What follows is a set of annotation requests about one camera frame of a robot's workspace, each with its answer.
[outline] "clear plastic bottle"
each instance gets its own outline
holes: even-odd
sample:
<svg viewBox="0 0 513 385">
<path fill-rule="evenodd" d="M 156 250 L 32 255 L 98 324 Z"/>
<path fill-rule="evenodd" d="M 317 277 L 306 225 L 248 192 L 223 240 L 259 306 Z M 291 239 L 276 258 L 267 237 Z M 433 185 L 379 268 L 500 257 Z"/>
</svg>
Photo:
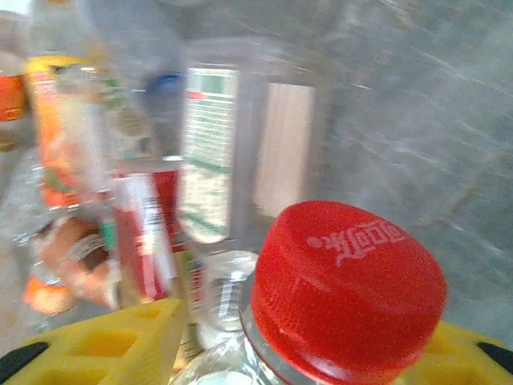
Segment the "clear plastic bottle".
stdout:
<svg viewBox="0 0 513 385">
<path fill-rule="evenodd" d="M 206 330 L 241 329 L 240 288 L 273 218 L 316 197 L 329 61 L 255 36 L 193 42 L 188 60 L 180 219 L 204 267 L 211 346 L 219 335 Z"/>
<path fill-rule="evenodd" d="M 157 2 L 75 0 L 94 53 L 127 91 L 128 103 L 151 121 L 152 155 L 180 154 L 185 97 L 183 42 Z"/>
<path fill-rule="evenodd" d="M 337 202 L 292 205 L 243 286 L 244 333 L 172 384 L 413 384 L 414 375 L 397 378 L 422 354 L 445 300 L 437 262 L 402 229 Z"/>
</svg>

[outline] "bottle neck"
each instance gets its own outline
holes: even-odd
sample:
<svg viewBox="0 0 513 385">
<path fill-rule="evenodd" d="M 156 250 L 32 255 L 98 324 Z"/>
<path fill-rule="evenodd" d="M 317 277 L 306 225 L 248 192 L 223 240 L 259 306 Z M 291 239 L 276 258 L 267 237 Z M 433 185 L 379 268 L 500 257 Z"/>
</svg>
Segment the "bottle neck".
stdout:
<svg viewBox="0 0 513 385">
<path fill-rule="evenodd" d="M 250 294 L 253 274 L 250 274 L 242 287 L 239 312 L 240 323 L 245 334 L 244 349 L 249 362 L 259 368 L 259 373 L 271 384 L 316 384 L 285 361 L 265 340 L 253 318 Z"/>
</svg>

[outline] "coca-cola logo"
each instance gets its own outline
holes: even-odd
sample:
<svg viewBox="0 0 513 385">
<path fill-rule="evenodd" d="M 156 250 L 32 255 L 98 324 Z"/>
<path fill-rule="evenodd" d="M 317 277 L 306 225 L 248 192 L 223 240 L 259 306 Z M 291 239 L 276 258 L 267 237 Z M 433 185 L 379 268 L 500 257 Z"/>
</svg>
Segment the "coca-cola logo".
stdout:
<svg viewBox="0 0 513 385">
<path fill-rule="evenodd" d="M 377 220 L 326 236 L 311 236 L 306 243 L 314 249 L 333 250 L 337 267 L 340 267 L 344 259 L 362 259 L 381 245 L 398 243 L 405 239 L 406 236 L 396 226 Z"/>
</svg>

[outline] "red bottle cap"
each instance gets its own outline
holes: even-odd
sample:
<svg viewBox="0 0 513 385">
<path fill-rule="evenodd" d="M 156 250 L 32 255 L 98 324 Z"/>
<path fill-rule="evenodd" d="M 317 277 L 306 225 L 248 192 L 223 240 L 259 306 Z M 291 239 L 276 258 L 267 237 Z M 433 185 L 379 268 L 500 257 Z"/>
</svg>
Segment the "red bottle cap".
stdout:
<svg viewBox="0 0 513 385">
<path fill-rule="evenodd" d="M 253 317 L 310 378 L 386 384 L 422 353 L 446 299 L 442 271 L 411 235 L 331 201 L 288 207 L 255 269 Z"/>
</svg>

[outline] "crushed plastic bottle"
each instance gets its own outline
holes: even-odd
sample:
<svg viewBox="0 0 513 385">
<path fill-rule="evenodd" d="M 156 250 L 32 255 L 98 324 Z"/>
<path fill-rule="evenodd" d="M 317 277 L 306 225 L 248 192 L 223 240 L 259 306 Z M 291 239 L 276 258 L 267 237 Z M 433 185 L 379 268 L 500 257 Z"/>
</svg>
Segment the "crushed plastic bottle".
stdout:
<svg viewBox="0 0 513 385">
<path fill-rule="evenodd" d="M 91 57 L 126 89 L 131 107 L 151 121 L 156 157 L 180 154 L 185 97 L 183 43 L 157 2 L 76 0 L 91 32 Z"/>
</svg>

